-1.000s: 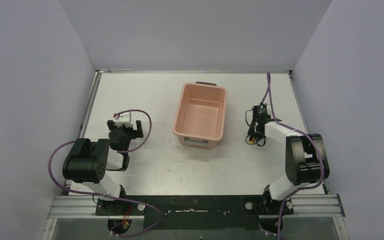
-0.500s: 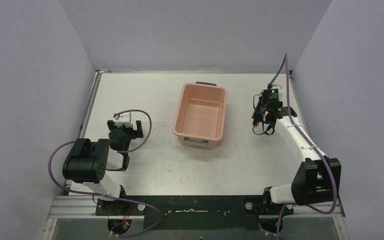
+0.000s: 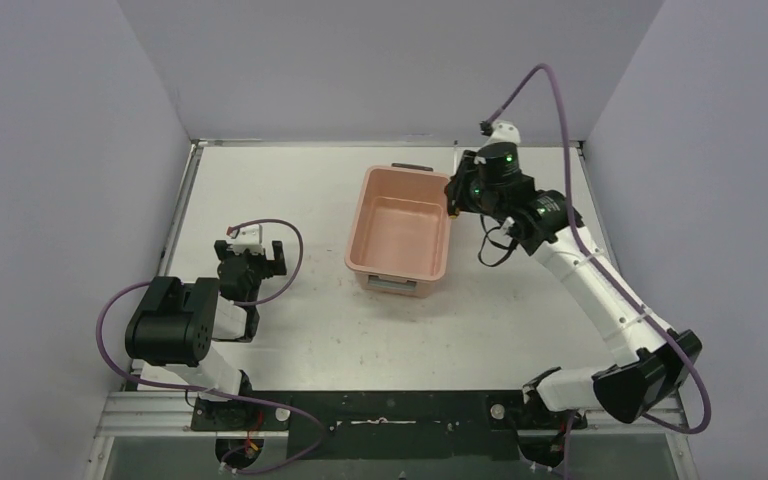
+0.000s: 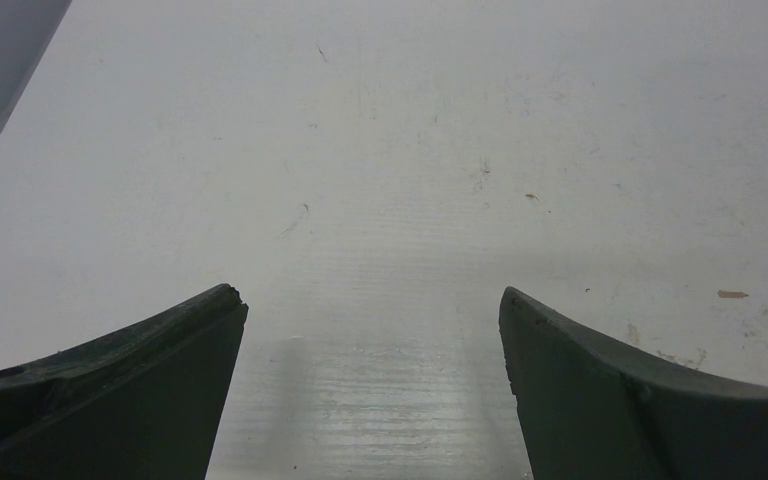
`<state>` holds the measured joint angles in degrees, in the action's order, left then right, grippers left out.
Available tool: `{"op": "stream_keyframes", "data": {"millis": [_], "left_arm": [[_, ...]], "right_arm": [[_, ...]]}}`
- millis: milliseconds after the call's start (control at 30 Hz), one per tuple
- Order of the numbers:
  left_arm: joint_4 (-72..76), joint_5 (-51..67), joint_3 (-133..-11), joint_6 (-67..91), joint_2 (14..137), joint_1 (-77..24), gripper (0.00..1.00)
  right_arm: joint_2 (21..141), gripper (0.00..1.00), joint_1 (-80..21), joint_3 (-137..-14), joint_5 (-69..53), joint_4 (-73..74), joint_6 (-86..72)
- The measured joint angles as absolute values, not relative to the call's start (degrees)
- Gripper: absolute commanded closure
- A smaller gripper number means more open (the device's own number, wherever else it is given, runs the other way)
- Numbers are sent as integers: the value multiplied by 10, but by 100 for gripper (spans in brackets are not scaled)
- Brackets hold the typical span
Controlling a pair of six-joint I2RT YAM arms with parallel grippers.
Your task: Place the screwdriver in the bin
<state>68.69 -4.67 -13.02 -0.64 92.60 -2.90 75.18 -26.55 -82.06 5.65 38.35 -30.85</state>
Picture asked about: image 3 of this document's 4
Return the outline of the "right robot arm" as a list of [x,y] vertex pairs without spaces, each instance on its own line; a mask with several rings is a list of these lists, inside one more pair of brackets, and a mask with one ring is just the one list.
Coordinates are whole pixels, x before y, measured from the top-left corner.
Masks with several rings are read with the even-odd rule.
[[710,397],[695,362],[702,343],[691,330],[677,331],[646,307],[597,244],[569,198],[540,190],[522,173],[511,142],[462,153],[445,188],[450,215],[475,213],[496,221],[511,239],[567,290],[592,322],[613,362],[579,369],[551,368],[523,387],[523,413],[545,429],[563,413],[601,409],[630,424],[686,380]]

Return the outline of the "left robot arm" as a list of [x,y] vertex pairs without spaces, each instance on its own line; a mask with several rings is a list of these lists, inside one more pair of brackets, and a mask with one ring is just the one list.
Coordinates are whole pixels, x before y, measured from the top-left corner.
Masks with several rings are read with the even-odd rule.
[[260,314],[254,304],[262,282],[288,274],[283,243],[271,242],[269,257],[259,243],[217,240],[214,277],[185,283],[157,276],[147,287],[125,333],[134,360],[161,367],[196,389],[200,398],[219,402],[217,417],[233,431],[249,428],[257,404],[247,374],[232,366],[216,342],[251,342]]

